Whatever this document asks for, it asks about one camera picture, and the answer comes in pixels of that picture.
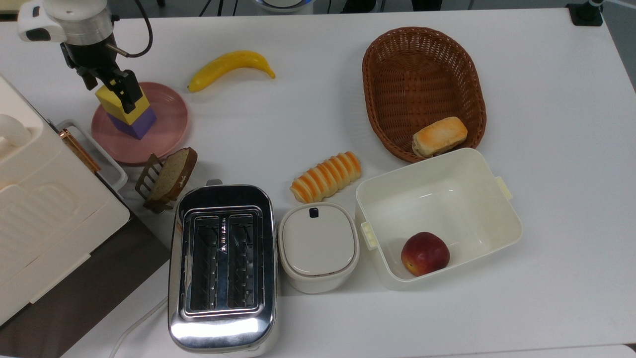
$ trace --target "bread roll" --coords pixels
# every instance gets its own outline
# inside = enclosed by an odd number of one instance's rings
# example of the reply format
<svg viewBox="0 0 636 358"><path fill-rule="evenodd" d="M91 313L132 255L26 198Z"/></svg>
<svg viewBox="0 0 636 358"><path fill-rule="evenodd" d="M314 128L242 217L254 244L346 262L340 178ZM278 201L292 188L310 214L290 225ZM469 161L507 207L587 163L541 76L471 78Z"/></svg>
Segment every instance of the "bread roll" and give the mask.
<svg viewBox="0 0 636 358"><path fill-rule="evenodd" d="M289 190L301 203L316 203L360 178L362 168L352 152L339 153L294 179Z"/></svg>
<svg viewBox="0 0 636 358"><path fill-rule="evenodd" d="M442 154L463 143L468 130L457 117L439 120L413 135L413 153L421 158Z"/></svg>

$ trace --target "white lidded container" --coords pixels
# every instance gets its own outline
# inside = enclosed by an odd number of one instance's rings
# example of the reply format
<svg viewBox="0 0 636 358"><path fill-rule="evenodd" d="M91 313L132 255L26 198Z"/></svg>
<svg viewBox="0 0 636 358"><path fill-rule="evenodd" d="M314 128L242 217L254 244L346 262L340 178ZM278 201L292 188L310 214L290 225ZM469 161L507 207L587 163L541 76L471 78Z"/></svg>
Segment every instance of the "white lidded container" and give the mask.
<svg viewBox="0 0 636 358"><path fill-rule="evenodd" d="M356 228L382 284L406 290L516 243L522 224L510 198L483 156L462 148L360 183ZM406 240L422 231L446 243L450 262L416 277L404 267L401 252Z"/></svg>
<svg viewBox="0 0 636 358"><path fill-rule="evenodd" d="M289 283L307 294L340 286L360 257L354 221L332 203L306 204L289 211L280 222L278 244Z"/></svg>

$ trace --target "power cord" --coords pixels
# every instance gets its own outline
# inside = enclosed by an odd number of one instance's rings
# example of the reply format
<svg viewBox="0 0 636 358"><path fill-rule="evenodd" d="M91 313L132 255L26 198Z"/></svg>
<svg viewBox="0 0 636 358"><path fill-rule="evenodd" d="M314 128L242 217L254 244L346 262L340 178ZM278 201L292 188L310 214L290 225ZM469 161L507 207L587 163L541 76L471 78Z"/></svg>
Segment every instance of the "power cord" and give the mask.
<svg viewBox="0 0 636 358"><path fill-rule="evenodd" d="M119 349L119 347L123 343L123 340L126 339L126 337L130 334L130 332L134 331L135 328L139 327L140 324L144 323L145 320L149 319L150 316L152 316L155 312L157 312L159 310L159 308L161 308L163 305L165 305L166 302L168 302L168 297L167 296L161 302L159 302L152 310L150 310L148 313L146 313L145 316L141 317L137 322L135 322L132 326L130 326L121 335L120 339L117 341L117 344L115 345L115 347L113 347L113 351L111 352L111 355L109 355L108 358L114 358L115 354L117 354L117 350Z"/></svg>
<svg viewBox="0 0 636 358"><path fill-rule="evenodd" d="M137 4L139 11L141 11L141 16L144 17L144 21L146 22L146 27L148 28L148 45L142 52L139 52L138 54L129 54L126 51L122 51L123 53L120 52L125 57L131 57L131 58L141 57L145 55L146 53L148 53L148 51L150 51L150 48L153 46L153 28L150 26L150 20L148 20L148 14L146 14L146 10L144 10L144 7L141 5L140 0L135 0L135 3Z"/></svg>
<svg viewBox="0 0 636 358"><path fill-rule="evenodd" d="M210 5L211 2L212 0L207 0L207 2L205 3L205 6L203 7L203 10L201 10L201 13L199 13L199 17L203 16L205 11L207 10L208 5ZM216 10L216 16L221 16L222 9L223 9L223 0L219 0L219 8Z"/></svg>

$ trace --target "red fruit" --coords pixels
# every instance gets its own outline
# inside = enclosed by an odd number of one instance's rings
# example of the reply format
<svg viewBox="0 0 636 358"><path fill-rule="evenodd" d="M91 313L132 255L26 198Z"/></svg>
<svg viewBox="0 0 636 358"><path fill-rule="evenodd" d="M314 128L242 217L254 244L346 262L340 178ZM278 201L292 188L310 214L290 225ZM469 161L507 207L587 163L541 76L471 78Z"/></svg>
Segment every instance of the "red fruit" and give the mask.
<svg viewBox="0 0 636 358"><path fill-rule="evenodd" d="M450 252L439 237L431 233L417 233L402 248L402 263L415 276L426 275L448 265Z"/></svg>

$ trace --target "brown basket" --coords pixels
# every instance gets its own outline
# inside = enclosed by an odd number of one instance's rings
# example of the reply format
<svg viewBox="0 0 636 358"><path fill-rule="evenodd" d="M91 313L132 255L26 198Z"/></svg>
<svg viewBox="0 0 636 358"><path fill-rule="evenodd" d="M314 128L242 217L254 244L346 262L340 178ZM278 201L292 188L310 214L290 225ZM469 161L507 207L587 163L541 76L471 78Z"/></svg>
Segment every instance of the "brown basket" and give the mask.
<svg viewBox="0 0 636 358"><path fill-rule="evenodd" d="M456 116L468 129L454 149L476 148L486 128L486 106L477 71L466 51L447 35L426 27L401 27L371 43L363 63L366 109L382 144L407 162L413 135Z"/></svg>

